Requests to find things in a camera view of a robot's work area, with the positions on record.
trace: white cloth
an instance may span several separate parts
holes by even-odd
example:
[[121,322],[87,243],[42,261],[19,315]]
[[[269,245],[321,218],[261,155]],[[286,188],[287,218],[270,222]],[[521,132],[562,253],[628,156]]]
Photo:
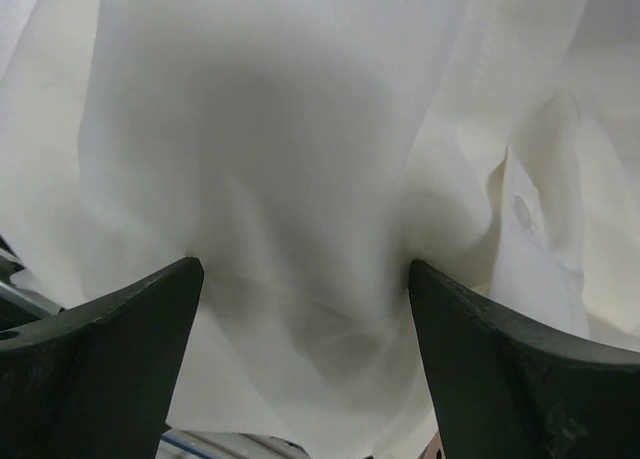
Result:
[[70,307],[199,257],[171,425],[417,457],[410,259],[638,332],[640,38],[590,25],[625,1],[570,48],[587,0],[40,0],[0,82],[16,281]]
[[0,78],[37,0],[0,0]]

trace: white curtain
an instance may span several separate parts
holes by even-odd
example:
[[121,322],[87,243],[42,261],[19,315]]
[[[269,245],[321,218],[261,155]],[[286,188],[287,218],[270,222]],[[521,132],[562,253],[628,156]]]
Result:
[[640,29],[614,24],[635,10],[39,0],[0,79],[14,280],[72,307],[198,257],[172,426],[415,458],[436,424],[411,259],[635,343]]

